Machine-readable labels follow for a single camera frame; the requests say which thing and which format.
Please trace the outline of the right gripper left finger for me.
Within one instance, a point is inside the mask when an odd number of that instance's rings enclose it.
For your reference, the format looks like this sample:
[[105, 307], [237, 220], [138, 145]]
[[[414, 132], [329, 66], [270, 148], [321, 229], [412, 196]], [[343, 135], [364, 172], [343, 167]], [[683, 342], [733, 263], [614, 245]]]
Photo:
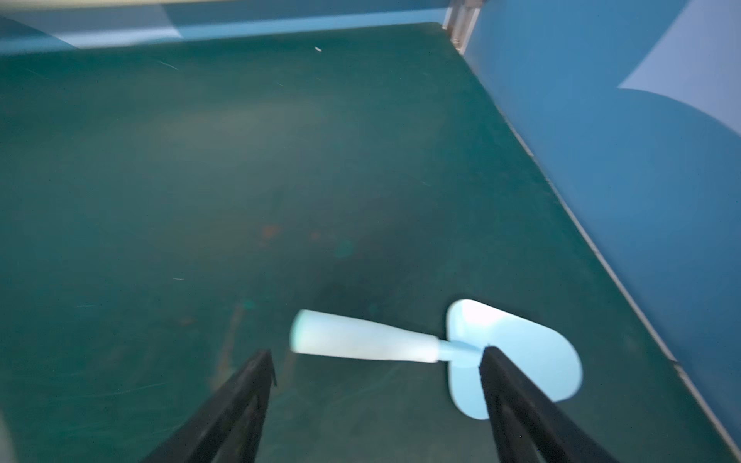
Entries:
[[258, 351], [145, 462], [254, 462], [276, 376], [271, 352]]

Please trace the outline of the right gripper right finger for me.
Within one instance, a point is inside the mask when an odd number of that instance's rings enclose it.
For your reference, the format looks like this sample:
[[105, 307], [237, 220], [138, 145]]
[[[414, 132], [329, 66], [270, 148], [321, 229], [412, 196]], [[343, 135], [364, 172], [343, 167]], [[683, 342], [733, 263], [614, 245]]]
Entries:
[[480, 381], [501, 462], [614, 462], [497, 347], [484, 349]]

